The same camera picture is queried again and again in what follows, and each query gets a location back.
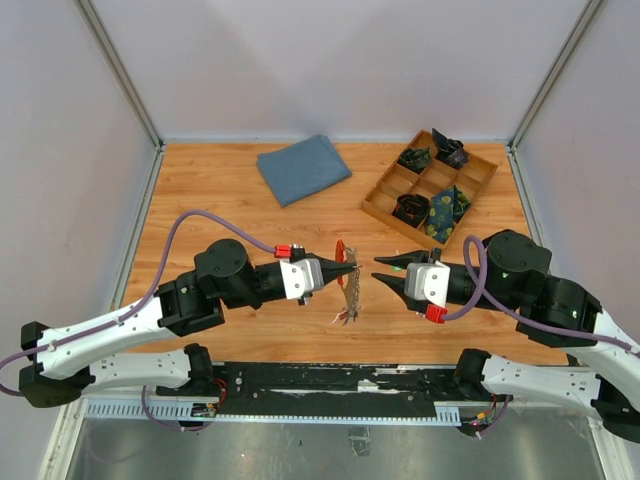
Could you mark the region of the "metal key organizer red handle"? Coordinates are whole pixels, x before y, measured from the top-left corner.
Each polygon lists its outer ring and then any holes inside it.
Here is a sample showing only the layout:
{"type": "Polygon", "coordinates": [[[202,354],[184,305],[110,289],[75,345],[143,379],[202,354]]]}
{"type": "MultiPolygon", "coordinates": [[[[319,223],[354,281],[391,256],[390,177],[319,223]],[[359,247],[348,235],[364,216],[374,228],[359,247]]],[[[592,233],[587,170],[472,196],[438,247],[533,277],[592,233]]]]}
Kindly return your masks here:
{"type": "Polygon", "coordinates": [[[335,260],[341,263],[354,263],[355,269],[337,279],[343,292],[346,306],[336,315],[333,322],[340,322],[343,326],[356,321],[360,310],[360,268],[357,261],[357,250],[354,247],[346,246],[339,239],[336,242],[335,260]]]}

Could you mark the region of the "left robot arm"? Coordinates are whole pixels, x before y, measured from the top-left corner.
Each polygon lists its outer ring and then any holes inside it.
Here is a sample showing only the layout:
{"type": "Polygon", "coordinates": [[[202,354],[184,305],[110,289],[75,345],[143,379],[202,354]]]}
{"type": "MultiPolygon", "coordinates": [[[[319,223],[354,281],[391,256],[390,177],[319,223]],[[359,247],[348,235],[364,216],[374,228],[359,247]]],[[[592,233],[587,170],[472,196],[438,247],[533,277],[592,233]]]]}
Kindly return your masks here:
{"type": "Polygon", "coordinates": [[[153,387],[160,395],[210,396],[222,387],[207,348],[189,344],[169,353],[133,354],[131,348],[186,337],[224,323],[226,310],[295,300],[357,269],[301,247],[277,249],[271,263],[252,265],[233,239],[214,242],[194,268],[116,311],[68,327],[31,322],[21,330],[30,361],[19,372],[19,393],[36,408],[65,405],[87,393],[153,387]]]}

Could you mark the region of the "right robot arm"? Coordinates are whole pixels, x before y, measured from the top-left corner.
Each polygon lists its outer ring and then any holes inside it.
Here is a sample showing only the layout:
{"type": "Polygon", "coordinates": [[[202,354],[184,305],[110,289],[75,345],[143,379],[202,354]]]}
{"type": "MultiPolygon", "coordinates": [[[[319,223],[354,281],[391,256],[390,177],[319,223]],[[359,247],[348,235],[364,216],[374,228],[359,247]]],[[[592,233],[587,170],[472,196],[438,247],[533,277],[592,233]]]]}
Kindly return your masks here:
{"type": "Polygon", "coordinates": [[[584,366],[537,367],[468,348],[453,374],[466,400],[514,397],[581,412],[611,434],[639,440],[639,344],[580,284],[550,272],[552,253],[529,237],[503,230],[481,240],[468,236],[461,264],[438,249],[379,258],[405,270],[377,273],[407,309],[433,323],[460,319],[474,309],[502,312],[528,340],[560,349],[584,366]]]}

